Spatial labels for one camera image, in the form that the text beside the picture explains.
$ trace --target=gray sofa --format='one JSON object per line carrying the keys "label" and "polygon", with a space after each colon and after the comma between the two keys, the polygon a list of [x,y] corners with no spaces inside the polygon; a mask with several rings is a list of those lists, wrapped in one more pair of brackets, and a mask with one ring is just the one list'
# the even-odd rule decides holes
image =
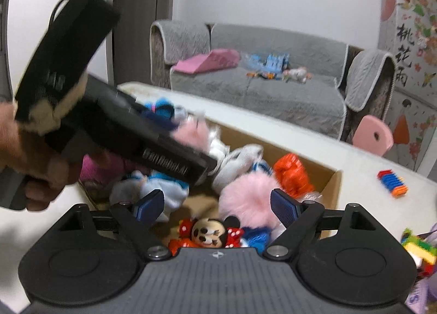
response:
{"label": "gray sofa", "polygon": [[[313,74],[305,84],[249,78],[243,66],[197,75],[172,69],[179,60],[215,48],[265,55],[290,54],[291,67]],[[150,31],[151,77],[156,86],[221,101],[351,142],[362,117],[385,118],[394,86],[394,61],[303,33],[225,24],[156,21]]]}

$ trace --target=sofa backrest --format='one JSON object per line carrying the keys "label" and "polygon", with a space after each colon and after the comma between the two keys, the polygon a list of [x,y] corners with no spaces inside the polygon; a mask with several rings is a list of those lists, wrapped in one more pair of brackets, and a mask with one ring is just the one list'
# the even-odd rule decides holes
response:
{"label": "sofa backrest", "polygon": [[310,73],[342,77],[347,44],[287,30],[217,23],[211,30],[211,49],[229,48],[268,55],[290,54],[291,67],[306,67]]}

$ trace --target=mickey mouse head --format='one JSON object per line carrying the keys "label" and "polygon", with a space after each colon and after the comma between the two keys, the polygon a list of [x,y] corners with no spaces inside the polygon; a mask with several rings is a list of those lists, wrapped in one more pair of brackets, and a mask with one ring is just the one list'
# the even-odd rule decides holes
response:
{"label": "mickey mouse head", "polygon": [[224,221],[203,218],[196,220],[191,229],[191,240],[203,248],[224,248],[228,240],[228,228],[239,228],[237,217],[230,216]]}

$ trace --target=human hand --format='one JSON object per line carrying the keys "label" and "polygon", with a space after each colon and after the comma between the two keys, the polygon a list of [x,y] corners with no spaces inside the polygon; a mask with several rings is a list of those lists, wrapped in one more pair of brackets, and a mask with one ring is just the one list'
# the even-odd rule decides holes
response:
{"label": "human hand", "polygon": [[[99,166],[109,166],[106,152],[91,157]],[[82,161],[69,164],[42,137],[19,128],[12,103],[0,103],[0,167],[5,166],[35,178],[25,186],[26,208],[42,211],[66,185],[78,180]]]}

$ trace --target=floral refrigerator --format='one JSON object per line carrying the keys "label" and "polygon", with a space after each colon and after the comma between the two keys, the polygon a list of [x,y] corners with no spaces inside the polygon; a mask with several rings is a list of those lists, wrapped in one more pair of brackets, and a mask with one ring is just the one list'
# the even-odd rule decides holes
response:
{"label": "floral refrigerator", "polygon": [[378,48],[396,61],[385,118],[394,145],[386,158],[417,171],[437,116],[437,0],[382,0]]}

